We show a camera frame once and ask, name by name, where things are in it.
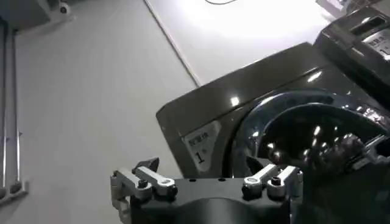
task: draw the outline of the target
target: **metal bracket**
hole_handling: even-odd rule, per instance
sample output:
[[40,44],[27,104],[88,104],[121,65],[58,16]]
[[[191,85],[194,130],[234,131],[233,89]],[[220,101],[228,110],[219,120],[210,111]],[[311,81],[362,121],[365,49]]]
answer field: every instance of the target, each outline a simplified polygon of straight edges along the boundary
[[267,193],[272,198],[299,197],[302,195],[303,172],[297,167],[287,166],[276,177],[267,181]]
[[9,188],[1,188],[0,206],[26,196],[29,192],[29,187],[30,184],[28,181],[21,181],[11,185]]
[[151,183],[160,196],[174,197],[177,194],[177,187],[173,179],[163,177],[147,167],[136,168],[135,175]]
[[244,197],[254,198],[260,197],[263,191],[263,186],[267,181],[278,174],[278,167],[275,164],[268,164],[259,172],[251,177],[245,177],[243,188],[241,189]]
[[390,156],[384,157],[379,155],[377,152],[376,146],[380,143],[388,140],[389,137],[380,135],[371,140],[368,144],[366,144],[364,148],[364,156],[373,164],[387,164],[390,163]]

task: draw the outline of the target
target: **sticker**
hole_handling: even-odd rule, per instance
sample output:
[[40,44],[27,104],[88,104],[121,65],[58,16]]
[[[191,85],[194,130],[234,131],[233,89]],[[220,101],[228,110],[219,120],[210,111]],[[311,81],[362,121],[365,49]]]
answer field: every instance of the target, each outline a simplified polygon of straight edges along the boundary
[[381,30],[367,37],[363,43],[382,55],[385,60],[390,60],[390,29]]
[[207,171],[211,165],[211,156],[221,125],[213,121],[183,138],[183,142],[199,171]]

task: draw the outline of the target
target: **washing machine door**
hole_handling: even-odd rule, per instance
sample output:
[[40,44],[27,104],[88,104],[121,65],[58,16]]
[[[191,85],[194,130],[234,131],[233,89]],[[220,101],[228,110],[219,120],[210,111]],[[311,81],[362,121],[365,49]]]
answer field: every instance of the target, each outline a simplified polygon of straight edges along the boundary
[[[274,93],[243,119],[232,145],[232,174],[247,177],[267,163],[298,166],[306,208],[299,223],[387,223],[389,166],[371,164],[363,149],[389,135],[389,124],[384,114],[345,96]],[[377,148],[389,156],[390,143]]]

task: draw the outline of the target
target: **washing machine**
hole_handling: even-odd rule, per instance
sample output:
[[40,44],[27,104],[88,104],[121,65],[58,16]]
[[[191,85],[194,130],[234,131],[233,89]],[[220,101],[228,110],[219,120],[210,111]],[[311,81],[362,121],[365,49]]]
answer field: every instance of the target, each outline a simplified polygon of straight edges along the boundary
[[345,74],[390,110],[390,2],[337,19],[315,46]]
[[296,223],[390,223],[389,164],[364,153],[390,159],[388,112],[308,43],[167,103],[157,119],[186,178],[293,165],[305,184]]

